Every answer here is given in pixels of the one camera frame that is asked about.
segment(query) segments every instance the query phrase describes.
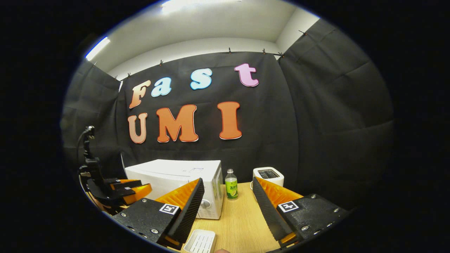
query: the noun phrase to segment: table surface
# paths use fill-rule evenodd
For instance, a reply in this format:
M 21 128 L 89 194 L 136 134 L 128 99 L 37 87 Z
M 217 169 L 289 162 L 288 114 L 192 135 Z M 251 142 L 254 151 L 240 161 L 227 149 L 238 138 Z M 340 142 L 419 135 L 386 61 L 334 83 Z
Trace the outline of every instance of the table surface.
M 221 248 L 231 253 L 258 253 L 280 248 L 264 220 L 250 183 L 239 183 L 238 193 L 239 197 L 235 200 L 224 196 L 219 220 L 195 219 L 188 239 L 195 229 L 215 232 L 216 245 L 211 253 Z M 187 253 L 184 245 L 181 250 L 175 251 Z

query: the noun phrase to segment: ceiling light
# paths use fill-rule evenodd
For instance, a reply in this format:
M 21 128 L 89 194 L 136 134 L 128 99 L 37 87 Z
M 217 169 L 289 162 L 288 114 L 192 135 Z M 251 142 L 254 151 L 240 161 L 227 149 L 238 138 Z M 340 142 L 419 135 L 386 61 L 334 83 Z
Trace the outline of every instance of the ceiling light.
M 223 2 L 241 2 L 242 0 L 170 0 L 162 4 L 164 13 L 180 10 L 181 8 L 194 4 L 214 4 Z
M 110 40 L 108 37 L 104 37 L 95 47 L 86 55 L 86 59 L 88 61 L 92 60 L 92 58 L 102 50 L 106 44 L 108 44 Z

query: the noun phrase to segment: green drink bottle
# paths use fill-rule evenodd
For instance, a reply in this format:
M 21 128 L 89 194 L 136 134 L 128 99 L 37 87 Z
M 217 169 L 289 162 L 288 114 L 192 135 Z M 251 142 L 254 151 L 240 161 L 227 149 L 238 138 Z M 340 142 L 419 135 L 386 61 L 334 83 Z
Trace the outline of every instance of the green drink bottle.
M 238 198 L 238 179 L 233 174 L 233 169 L 228 169 L 227 173 L 228 174 L 225 177 L 226 196 L 228 199 L 237 199 Z

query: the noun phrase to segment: pink letter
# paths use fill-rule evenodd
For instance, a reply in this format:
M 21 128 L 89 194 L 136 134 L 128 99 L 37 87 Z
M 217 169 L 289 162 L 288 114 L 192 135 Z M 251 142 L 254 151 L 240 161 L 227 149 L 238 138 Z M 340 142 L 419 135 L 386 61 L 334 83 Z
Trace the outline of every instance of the pink letter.
M 239 71 L 239 78 L 241 79 L 241 83 L 248 87 L 255 87 L 258 85 L 258 79 L 252 79 L 252 75 L 250 73 L 256 73 L 255 68 L 251 68 L 248 63 L 241 64 L 234 68 L 234 71 Z

